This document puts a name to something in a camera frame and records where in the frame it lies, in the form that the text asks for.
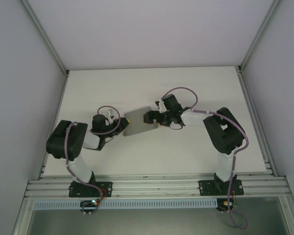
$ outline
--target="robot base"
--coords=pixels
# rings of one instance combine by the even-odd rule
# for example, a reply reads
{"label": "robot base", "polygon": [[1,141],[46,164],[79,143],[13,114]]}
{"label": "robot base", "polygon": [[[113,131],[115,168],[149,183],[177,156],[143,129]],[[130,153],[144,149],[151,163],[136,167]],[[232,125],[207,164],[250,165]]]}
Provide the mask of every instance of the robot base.
{"label": "robot base", "polygon": [[[232,192],[235,192],[236,195],[244,195],[242,182],[236,178],[237,175],[232,180]],[[214,180],[200,180],[198,183],[201,196],[226,196],[230,181],[223,182],[215,174]]]}
{"label": "robot base", "polygon": [[[112,182],[96,182],[95,175],[92,174],[92,177],[89,181],[89,184],[95,185],[98,188],[102,189],[104,197],[111,197],[112,193]],[[69,187],[69,197],[100,197],[100,193],[97,189],[89,187],[73,181]]]}

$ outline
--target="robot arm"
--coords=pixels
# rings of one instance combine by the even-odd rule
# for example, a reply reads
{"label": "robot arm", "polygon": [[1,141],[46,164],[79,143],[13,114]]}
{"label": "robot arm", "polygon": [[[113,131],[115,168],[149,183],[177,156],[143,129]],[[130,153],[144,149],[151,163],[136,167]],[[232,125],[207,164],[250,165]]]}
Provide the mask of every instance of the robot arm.
{"label": "robot arm", "polygon": [[105,186],[108,185],[106,188],[111,188],[112,182],[96,182],[94,173],[87,167],[80,154],[81,149],[84,147],[101,151],[106,144],[106,138],[113,138],[121,133],[129,122],[123,117],[112,120],[97,114],[93,117],[91,131],[87,130],[86,123],[73,125],[67,139],[68,161],[66,161],[65,138],[71,124],[70,121],[60,121],[47,141],[46,150],[56,159],[63,161],[68,171],[73,175],[69,197],[99,197],[100,193],[96,187],[105,189]]}
{"label": "robot arm", "polygon": [[232,124],[234,122],[240,127],[231,112],[227,108],[221,108],[216,113],[232,121],[229,122],[210,112],[182,108],[172,94],[156,101],[156,105],[159,107],[159,111],[147,112],[144,115],[145,123],[156,121],[160,125],[168,127],[172,122],[182,127],[205,125],[212,144],[218,151],[216,180],[228,182],[232,172],[234,152],[244,140],[242,133]]}

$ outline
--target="white wall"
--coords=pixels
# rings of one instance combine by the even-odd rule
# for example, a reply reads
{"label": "white wall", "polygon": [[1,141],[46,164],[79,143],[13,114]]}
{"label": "white wall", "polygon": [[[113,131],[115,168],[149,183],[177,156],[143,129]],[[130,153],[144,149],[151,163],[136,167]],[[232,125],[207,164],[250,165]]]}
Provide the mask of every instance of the white wall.
{"label": "white wall", "polygon": [[278,173],[294,194],[294,0],[283,1],[245,75]]}
{"label": "white wall", "polygon": [[0,235],[34,179],[64,76],[18,0],[0,0]]}
{"label": "white wall", "polygon": [[272,0],[29,0],[70,70],[239,65]]}

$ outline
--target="white table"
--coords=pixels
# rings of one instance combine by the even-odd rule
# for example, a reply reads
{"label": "white table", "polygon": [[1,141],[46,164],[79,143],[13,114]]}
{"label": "white table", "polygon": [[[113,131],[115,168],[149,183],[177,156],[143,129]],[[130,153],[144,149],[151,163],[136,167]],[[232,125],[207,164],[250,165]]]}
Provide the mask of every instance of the white table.
{"label": "white table", "polygon": [[[85,122],[91,129],[92,117],[102,105],[116,107],[121,115],[145,106],[156,109],[154,102],[178,86],[197,93],[197,109],[227,107],[245,129],[250,146],[237,156],[238,173],[266,171],[235,67],[71,71],[58,122]],[[173,93],[182,107],[195,100],[186,90]],[[129,137],[120,134],[100,152],[83,149],[81,154],[97,175],[197,174],[214,173],[217,168],[217,151],[204,125],[179,131],[160,126]],[[44,175],[69,172],[49,155]]]}

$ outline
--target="metal plate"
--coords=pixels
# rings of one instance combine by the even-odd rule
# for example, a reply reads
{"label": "metal plate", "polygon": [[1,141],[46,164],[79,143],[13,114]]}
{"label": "metal plate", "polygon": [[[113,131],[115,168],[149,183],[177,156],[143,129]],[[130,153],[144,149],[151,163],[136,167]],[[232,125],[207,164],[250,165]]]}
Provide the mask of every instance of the metal plate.
{"label": "metal plate", "polygon": [[124,116],[130,120],[130,124],[124,130],[124,136],[131,136],[139,134],[145,131],[150,131],[158,128],[158,124],[146,124],[144,123],[145,113],[151,110],[150,107],[144,107],[124,114]]}

